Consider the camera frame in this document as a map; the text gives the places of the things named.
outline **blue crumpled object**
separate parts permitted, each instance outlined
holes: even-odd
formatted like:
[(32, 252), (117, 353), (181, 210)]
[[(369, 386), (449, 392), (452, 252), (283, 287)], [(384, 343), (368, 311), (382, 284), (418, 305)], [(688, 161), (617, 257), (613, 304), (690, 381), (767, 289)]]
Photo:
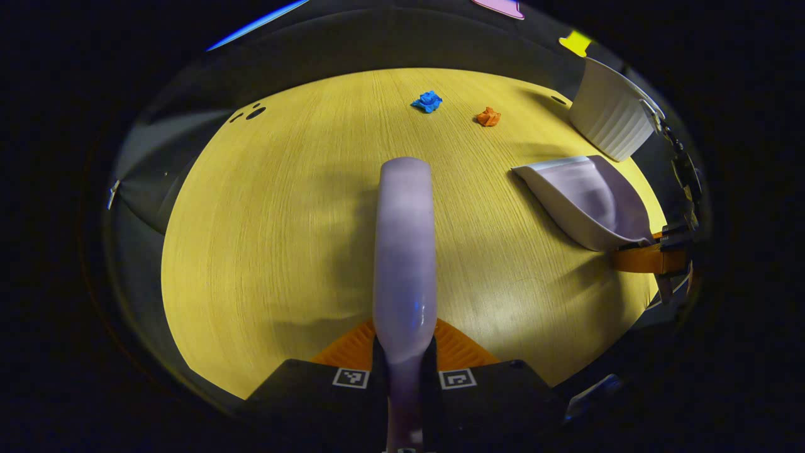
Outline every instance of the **blue crumpled object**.
[(419, 96), (419, 99), (413, 101), (411, 105), (425, 110), (425, 113), (431, 113), (433, 110), (438, 109), (441, 103), (442, 98), (436, 95), (433, 90), (430, 90), (427, 93), (422, 93), (422, 96)]

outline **orange crumpled object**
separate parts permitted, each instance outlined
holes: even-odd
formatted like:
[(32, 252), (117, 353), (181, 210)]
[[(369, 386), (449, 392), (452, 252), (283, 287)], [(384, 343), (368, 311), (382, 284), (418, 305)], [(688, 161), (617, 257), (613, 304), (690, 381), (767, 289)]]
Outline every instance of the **orange crumpled object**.
[(498, 121), (501, 120), (501, 114), (492, 110), (492, 107), (486, 107), (483, 113), (478, 114), (475, 118), (478, 119), (478, 122), (483, 126), (494, 126), (497, 124)]

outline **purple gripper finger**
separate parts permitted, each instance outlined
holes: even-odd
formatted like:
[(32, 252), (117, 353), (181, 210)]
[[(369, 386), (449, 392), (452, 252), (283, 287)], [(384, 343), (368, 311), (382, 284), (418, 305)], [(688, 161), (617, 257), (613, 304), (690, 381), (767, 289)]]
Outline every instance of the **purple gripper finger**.
[(436, 329), (436, 230), (431, 166), (413, 157), (380, 171), (372, 312), (389, 367), (386, 451), (421, 451), (419, 370)]

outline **white ribbed bowl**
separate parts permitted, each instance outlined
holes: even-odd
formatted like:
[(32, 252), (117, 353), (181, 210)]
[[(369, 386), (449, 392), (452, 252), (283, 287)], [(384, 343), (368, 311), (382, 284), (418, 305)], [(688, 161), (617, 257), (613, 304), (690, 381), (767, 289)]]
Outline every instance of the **white ribbed bowl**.
[(601, 152), (626, 160), (654, 132), (640, 100), (645, 99), (661, 118), (654, 100), (626, 77), (592, 58), (585, 58), (584, 77), (573, 105), (570, 122)]

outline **wooden table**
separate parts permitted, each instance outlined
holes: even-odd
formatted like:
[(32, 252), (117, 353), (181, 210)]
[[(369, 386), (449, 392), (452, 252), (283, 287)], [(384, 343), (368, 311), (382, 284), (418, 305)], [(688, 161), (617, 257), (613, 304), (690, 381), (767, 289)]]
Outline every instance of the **wooden table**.
[[(435, 113), (410, 106), (430, 89), (444, 99)], [(311, 359), (371, 317), (377, 186), (395, 157), (432, 167), (439, 316), (548, 384), (611, 346), (656, 292), (652, 276), (615, 272), (570, 240), (511, 173), (598, 153), (552, 89), (392, 69), (258, 102), (201, 153), (163, 249), (176, 344), (190, 368), (234, 395), (247, 398), (284, 359)], [(502, 112), (495, 127), (474, 121), (487, 106)], [(613, 164), (659, 231), (665, 218), (645, 177), (632, 160)]]

